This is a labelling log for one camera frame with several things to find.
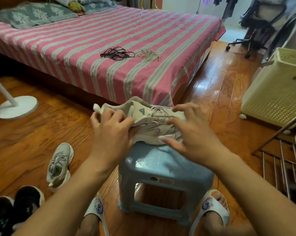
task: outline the white pole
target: white pole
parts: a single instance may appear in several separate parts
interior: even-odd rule
[[[199,4],[198,4],[198,9],[197,9],[197,12],[196,12],[196,15],[199,14],[199,8],[201,7],[201,0],[199,0]]]
[[[9,94],[9,92],[0,83],[0,92],[6,97],[6,99],[11,103],[13,107],[17,107],[17,101]]]

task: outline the wooden chair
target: wooden chair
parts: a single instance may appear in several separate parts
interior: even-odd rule
[[[143,8],[143,2],[144,2],[144,0],[139,0],[139,9],[144,9]],[[151,6],[150,10],[152,10],[152,11],[165,11],[165,10],[159,9],[156,6],[156,0],[152,0],[152,6]]]

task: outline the person's left hand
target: person's left hand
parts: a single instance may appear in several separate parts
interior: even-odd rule
[[[91,116],[94,142],[89,156],[102,170],[113,170],[133,145],[138,128],[132,128],[133,118],[126,118],[121,110],[105,109],[100,116],[94,112]]]

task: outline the person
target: person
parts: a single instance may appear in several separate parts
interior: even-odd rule
[[[168,121],[181,131],[183,142],[169,138],[163,141],[190,161],[212,170],[252,225],[223,227],[220,216],[210,211],[204,216],[205,230],[210,235],[224,236],[296,236],[296,205],[222,145],[209,128],[201,107],[187,103],[175,106],[174,111],[183,111],[186,116],[186,122],[178,118]],[[94,112],[91,122],[94,142],[90,156],[14,236],[99,235],[96,216],[88,215],[83,219],[84,213],[102,184],[126,157],[137,129],[132,128],[134,120],[126,118],[120,110],[106,109],[101,117]],[[226,207],[219,192],[213,197]]]

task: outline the bed frame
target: bed frame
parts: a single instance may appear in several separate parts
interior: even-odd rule
[[[31,2],[45,2],[46,0],[0,0],[0,10],[4,8],[11,8],[17,6],[19,3],[24,1],[31,1]],[[195,77],[197,71],[200,69],[201,65],[207,60],[209,52],[211,50],[211,46],[205,51],[204,55],[201,56],[201,58],[198,61],[198,64],[194,71],[191,73],[189,81],[182,84],[180,88],[177,90],[176,94],[174,95],[172,101],[173,104],[176,105],[181,97],[183,96],[185,90]],[[64,96],[65,98],[68,98],[84,107],[92,109],[92,106],[94,103],[99,104],[102,106],[103,103],[109,103],[111,105],[117,105],[117,103],[110,102],[100,96],[97,96],[95,94],[88,93],[79,87],[76,87],[71,84],[64,83],[60,81],[59,79],[43,73],[39,70],[36,70],[32,67],[29,67],[27,65],[24,65],[22,63],[19,63],[15,60],[9,59],[9,62],[11,62],[11,66],[15,66],[14,70],[18,70],[18,73],[12,73],[13,75],[18,75],[22,78],[25,82],[35,82],[38,83],[47,89],[50,89],[54,91],[55,93]]]

